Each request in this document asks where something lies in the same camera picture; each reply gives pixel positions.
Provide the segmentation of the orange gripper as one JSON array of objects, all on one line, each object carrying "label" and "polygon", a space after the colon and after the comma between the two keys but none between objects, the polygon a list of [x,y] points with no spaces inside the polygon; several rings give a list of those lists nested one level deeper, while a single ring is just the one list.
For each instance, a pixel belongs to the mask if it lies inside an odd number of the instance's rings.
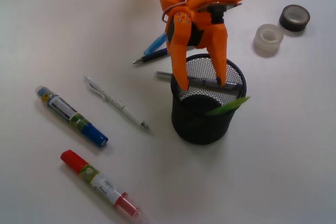
[{"label": "orange gripper", "polygon": [[226,82],[227,29],[224,12],[243,0],[164,0],[167,50],[173,76],[183,90],[188,89],[186,53],[189,46],[206,48],[219,86]]}]

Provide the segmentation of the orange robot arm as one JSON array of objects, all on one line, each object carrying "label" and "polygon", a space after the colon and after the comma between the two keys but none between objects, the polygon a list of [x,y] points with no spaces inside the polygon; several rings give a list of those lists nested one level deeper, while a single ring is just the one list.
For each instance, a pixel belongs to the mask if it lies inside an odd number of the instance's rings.
[{"label": "orange robot arm", "polygon": [[188,47],[207,49],[219,86],[226,82],[227,29],[224,13],[243,0],[160,0],[166,23],[166,48],[171,56],[173,76],[188,89],[186,53]]}]

